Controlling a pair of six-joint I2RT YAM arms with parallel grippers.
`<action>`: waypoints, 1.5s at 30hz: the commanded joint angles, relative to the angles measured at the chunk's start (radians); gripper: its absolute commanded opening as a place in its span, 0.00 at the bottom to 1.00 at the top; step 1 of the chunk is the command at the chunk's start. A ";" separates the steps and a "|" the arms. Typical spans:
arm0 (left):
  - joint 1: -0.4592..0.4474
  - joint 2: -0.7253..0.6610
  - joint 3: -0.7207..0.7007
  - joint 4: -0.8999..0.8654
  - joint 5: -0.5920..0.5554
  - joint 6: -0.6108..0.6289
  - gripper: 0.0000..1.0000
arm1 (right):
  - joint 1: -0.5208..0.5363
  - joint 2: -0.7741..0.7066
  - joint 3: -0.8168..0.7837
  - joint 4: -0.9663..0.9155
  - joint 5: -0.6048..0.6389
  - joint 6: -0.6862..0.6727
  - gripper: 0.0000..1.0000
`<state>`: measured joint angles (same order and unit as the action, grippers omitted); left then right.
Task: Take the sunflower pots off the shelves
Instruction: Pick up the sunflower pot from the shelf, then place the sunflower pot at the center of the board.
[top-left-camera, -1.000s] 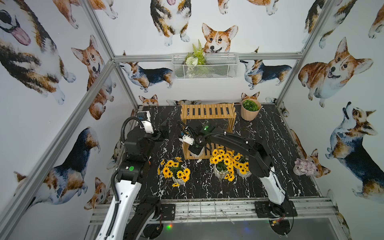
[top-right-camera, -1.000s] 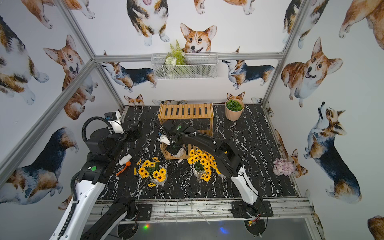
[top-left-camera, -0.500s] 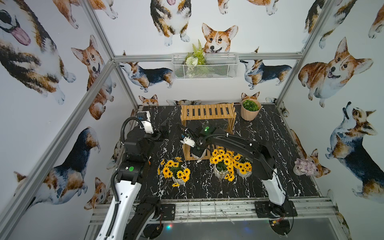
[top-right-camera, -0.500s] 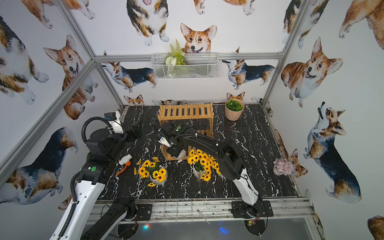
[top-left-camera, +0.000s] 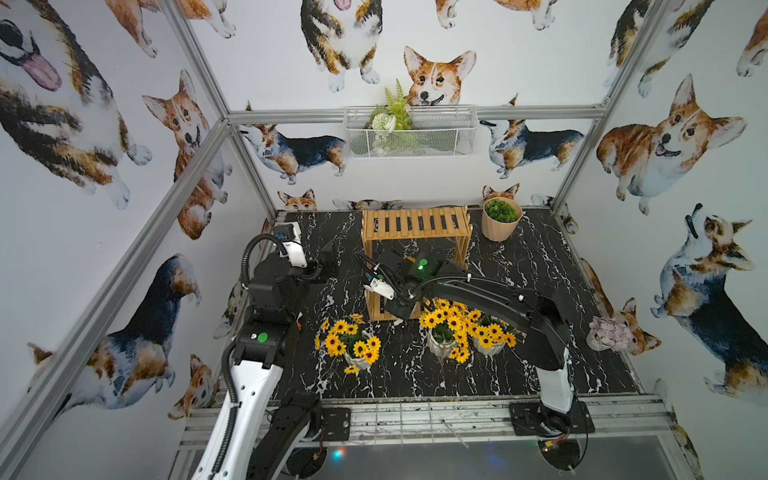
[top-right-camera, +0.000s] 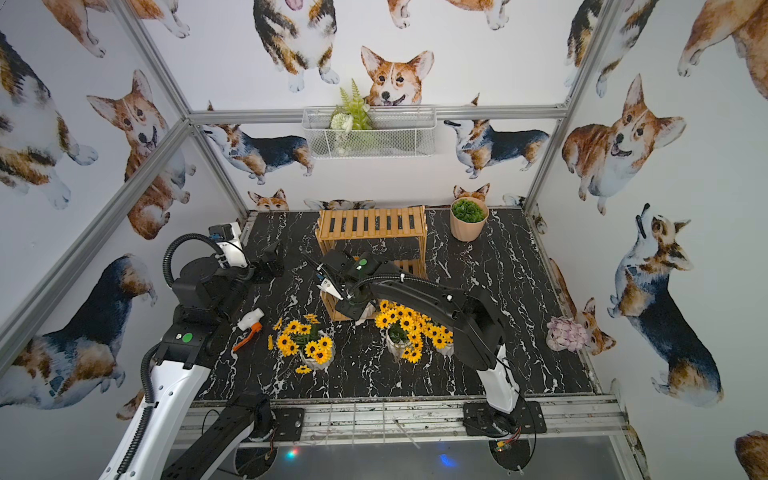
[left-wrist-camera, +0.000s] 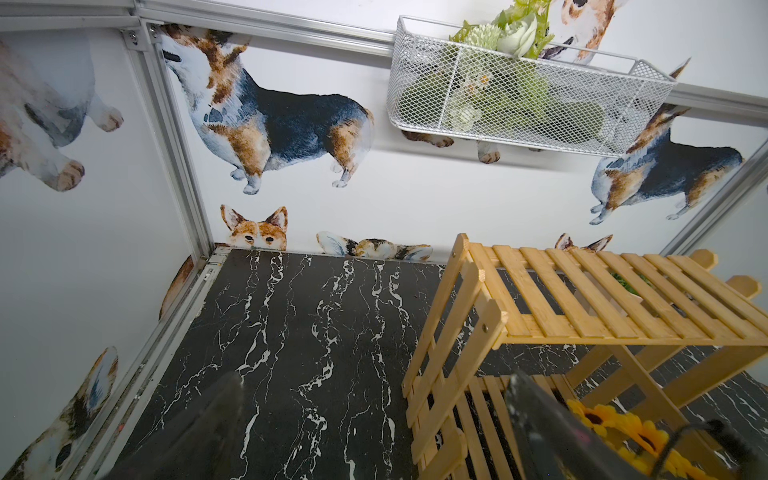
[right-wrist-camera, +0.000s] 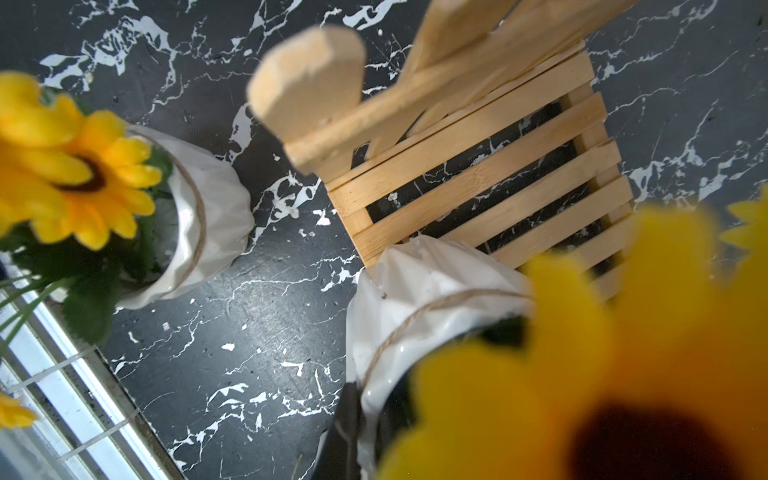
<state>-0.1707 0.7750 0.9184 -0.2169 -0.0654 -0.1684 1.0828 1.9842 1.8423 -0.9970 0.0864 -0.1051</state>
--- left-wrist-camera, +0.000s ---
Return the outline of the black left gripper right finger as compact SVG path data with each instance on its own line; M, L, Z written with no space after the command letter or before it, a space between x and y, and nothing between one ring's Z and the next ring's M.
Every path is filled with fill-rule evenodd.
M511 374L505 402L527 479L646 477L523 371Z

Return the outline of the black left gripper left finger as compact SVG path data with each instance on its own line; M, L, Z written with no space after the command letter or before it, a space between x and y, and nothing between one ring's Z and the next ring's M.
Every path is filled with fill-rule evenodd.
M243 409L242 378L229 372L143 447L119 461L106 479L223 479Z

